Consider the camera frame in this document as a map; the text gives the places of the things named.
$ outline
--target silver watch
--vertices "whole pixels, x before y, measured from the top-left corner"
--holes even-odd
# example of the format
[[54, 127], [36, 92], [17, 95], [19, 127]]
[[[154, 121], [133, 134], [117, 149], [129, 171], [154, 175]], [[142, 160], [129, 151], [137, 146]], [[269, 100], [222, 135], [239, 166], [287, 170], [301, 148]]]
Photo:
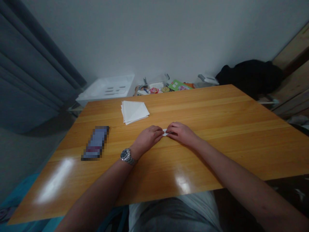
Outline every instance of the silver watch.
[[137, 160], [134, 160], [134, 159], [131, 157], [130, 148], [124, 149], [123, 152], [122, 152], [121, 155], [120, 155], [120, 158], [121, 158], [123, 161], [125, 161], [125, 162], [127, 162], [127, 163], [129, 163], [129, 164], [131, 164], [131, 165], [133, 165], [133, 166], [137, 164]]

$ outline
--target forearm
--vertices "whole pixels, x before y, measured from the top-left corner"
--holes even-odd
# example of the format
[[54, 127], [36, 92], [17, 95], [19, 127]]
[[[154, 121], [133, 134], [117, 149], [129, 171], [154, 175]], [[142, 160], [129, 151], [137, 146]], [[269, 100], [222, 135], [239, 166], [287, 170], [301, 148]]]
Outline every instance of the forearm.
[[95, 231], [114, 206], [132, 168], [116, 161], [76, 201], [56, 231]]
[[199, 141], [195, 146], [209, 166], [231, 194], [261, 223], [264, 228], [293, 225], [308, 226], [308, 220], [270, 186], [257, 176], [234, 162], [206, 141]]

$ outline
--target stack of white paper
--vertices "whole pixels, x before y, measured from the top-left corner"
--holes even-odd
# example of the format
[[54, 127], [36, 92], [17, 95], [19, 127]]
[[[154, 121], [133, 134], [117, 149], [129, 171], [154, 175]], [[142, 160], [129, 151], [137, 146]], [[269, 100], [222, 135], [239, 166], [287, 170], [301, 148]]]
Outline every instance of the stack of white paper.
[[121, 112], [126, 125], [147, 118], [149, 115], [145, 103], [137, 101], [123, 101]]

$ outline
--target phone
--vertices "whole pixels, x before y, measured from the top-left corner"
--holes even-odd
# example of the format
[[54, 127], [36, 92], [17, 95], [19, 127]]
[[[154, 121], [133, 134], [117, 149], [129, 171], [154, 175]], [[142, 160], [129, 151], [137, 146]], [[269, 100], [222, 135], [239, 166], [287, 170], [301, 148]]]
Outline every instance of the phone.
[[109, 132], [109, 126], [96, 126], [93, 130], [90, 140], [81, 156], [82, 161], [99, 160], [102, 157], [104, 144], [106, 143]]

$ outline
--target green book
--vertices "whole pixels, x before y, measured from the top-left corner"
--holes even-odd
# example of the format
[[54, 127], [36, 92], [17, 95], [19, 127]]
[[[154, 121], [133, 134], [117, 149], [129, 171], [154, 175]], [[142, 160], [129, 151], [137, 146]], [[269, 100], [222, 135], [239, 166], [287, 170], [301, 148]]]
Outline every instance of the green book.
[[168, 86], [171, 90], [174, 91], [179, 91], [179, 90], [187, 90], [187, 89], [192, 89], [191, 87], [187, 86], [186, 84], [178, 81], [178, 80], [173, 80], [173, 82]]

